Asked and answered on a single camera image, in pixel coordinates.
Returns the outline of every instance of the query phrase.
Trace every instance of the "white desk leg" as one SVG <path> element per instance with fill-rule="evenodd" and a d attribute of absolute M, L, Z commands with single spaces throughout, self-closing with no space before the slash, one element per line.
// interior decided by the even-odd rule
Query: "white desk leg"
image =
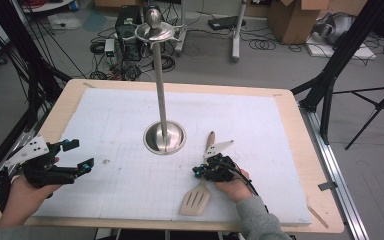
<path fill-rule="evenodd" d="M 239 62 L 239 40 L 240 40 L 240 32 L 242 26 L 242 20 L 244 19 L 246 8 L 246 0 L 242 0 L 241 7 L 239 9 L 238 21 L 236 23 L 236 29 L 233 35 L 233 48 L 232 48 L 232 59 L 234 62 Z"/>
<path fill-rule="evenodd" d="M 188 30 L 188 26 L 186 26 L 186 13 L 185 13 L 185 4 L 183 4 L 183 0 L 180 2 L 180 15 L 181 15 L 181 25 L 182 28 L 180 28 L 180 34 L 179 34 L 179 41 L 176 44 L 176 47 L 174 50 L 177 54 L 180 54 L 183 49 L 183 43 L 185 42 L 186 38 L 186 32 Z"/>

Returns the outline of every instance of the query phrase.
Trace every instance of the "wooden spatula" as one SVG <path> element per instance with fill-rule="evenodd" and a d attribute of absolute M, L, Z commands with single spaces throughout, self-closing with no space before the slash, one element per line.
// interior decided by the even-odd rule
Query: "wooden spatula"
<path fill-rule="evenodd" d="M 214 144 L 215 133 L 210 132 L 208 135 L 207 146 L 205 151 Z M 211 193 L 206 187 L 205 179 L 201 179 L 199 184 L 191 189 L 183 197 L 182 205 L 180 206 L 180 214 L 188 216 L 200 215 L 204 208 L 207 206 L 208 200 L 210 200 Z"/>

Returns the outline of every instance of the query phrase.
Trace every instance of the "tripod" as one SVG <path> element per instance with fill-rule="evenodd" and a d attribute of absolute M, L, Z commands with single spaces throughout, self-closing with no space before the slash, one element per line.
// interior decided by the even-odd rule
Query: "tripod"
<path fill-rule="evenodd" d="M 379 102 L 375 102 L 369 98 L 366 98 L 365 96 L 359 94 L 359 92 L 367 92 L 367 91 L 377 91 L 377 90 L 384 90 L 384 87 L 380 88 L 367 88 L 367 89 L 357 89 L 357 90 L 349 90 L 349 91 L 342 91 L 342 92 L 334 92 L 333 94 L 342 94 L 342 93 L 352 93 L 356 95 L 357 97 L 360 97 L 361 99 L 373 104 L 375 106 L 376 112 L 369 118 L 369 120 L 364 124 L 363 128 L 357 133 L 357 135 L 351 140 L 351 142 L 345 147 L 345 150 L 348 150 L 351 145 L 357 140 L 357 138 L 363 133 L 363 131 L 369 126 L 369 124 L 375 119 L 375 117 L 380 113 L 380 111 L 384 110 L 384 98 Z"/>

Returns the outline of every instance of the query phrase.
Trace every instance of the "round metal base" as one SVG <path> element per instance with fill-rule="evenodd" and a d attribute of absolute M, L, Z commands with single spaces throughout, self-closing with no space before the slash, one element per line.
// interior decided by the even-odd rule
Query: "round metal base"
<path fill-rule="evenodd" d="M 149 151 L 169 155 L 179 151 L 186 142 L 185 129 L 178 123 L 167 121 L 167 137 L 163 139 L 161 122 L 153 123 L 145 130 L 143 141 Z"/>

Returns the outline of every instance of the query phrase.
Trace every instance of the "person's left hand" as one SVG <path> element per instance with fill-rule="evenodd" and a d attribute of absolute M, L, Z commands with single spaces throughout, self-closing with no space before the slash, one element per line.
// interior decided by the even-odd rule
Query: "person's left hand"
<path fill-rule="evenodd" d="M 5 210 L 0 218 L 0 229 L 23 225 L 39 209 L 45 199 L 61 185 L 35 188 L 21 175 L 13 182 Z"/>

